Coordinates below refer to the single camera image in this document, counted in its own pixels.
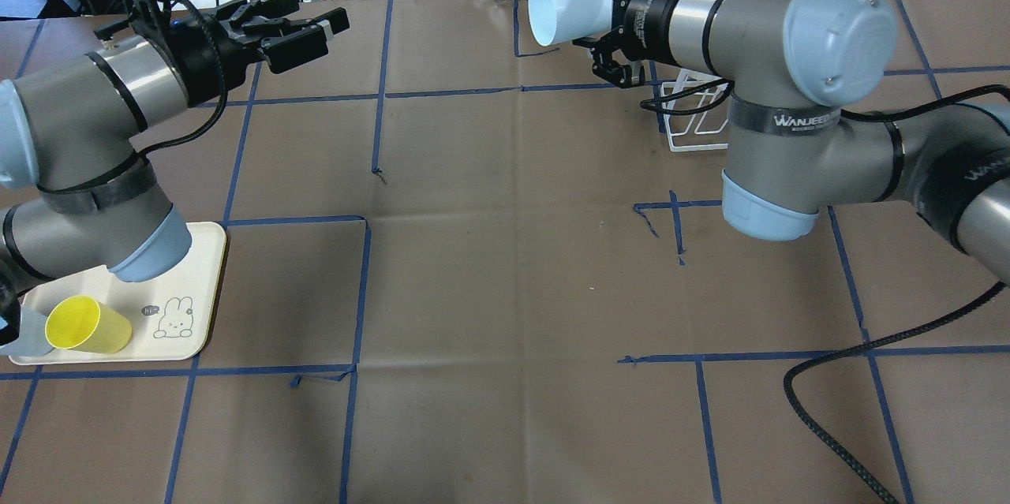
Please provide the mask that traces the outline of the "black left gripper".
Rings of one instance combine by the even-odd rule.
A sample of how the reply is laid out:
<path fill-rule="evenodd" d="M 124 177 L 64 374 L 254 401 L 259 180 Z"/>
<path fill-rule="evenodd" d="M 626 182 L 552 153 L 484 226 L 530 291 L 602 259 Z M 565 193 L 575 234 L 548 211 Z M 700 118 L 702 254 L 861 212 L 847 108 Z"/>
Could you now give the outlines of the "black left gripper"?
<path fill-rule="evenodd" d="M 350 29 L 338 7 L 309 19 L 287 18 L 300 0 L 233 0 L 214 11 L 156 17 L 154 41 L 169 58 L 189 107 L 241 87 L 248 67 L 263 61 L 275 75 L 328 54 L 328 41 Z"/>

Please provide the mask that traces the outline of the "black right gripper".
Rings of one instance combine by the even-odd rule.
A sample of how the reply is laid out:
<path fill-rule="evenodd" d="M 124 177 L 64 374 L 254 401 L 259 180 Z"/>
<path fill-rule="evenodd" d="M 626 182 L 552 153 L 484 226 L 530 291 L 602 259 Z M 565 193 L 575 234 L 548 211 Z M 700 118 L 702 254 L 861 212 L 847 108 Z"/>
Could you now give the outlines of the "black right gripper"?
<path fill-rule="evenodd" d="M 611 35 L 590 43 L 592 74 L 612 86 L 645 84 L 641 61 L 707 68 L 715 0 L 613 0 Z M 629 62 L 618 62 L 621 54 Z"/>

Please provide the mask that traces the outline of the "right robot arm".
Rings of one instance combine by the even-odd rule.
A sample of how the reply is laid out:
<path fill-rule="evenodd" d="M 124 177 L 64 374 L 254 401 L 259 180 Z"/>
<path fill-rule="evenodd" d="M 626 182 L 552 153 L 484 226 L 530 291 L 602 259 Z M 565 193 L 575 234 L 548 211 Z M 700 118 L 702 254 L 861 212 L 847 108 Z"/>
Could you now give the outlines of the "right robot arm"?
<path fill-rule="evenodd" d="M 849 111 L 897 43 L 884 0 L 604 0 L 610 23 L 576 43 L 593 73 L 638 86 L 635 63 L 728 83 L 725 221 L 793 241 L 828 206 L 903 200 L 1000 281 L 1009 273 L 1008 94 L 1000 84 L 893 113 Z"/>

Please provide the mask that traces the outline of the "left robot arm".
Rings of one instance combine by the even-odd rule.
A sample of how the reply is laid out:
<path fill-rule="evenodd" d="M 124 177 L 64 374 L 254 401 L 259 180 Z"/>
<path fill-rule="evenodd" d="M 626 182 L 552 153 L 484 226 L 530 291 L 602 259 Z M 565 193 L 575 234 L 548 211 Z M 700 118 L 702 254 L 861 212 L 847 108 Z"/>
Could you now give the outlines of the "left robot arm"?
<path fill-rule="evenodd" d="M 100 266 L 146 282 L 176 267 L 192 237 L 159 187 L 152 152 L 205 134 L 249 63 L 297 68 L 350 26 L 340 7 L 289 20 L 299 0 L 233 0 L 208 12 L 167 1 L 187 18 L 136 0 L 134 37 L 2 83 L 2 184 L 40 194 L 2 211 L 4 334 L 21 324 L 21 296 L 44 282 Z"/>

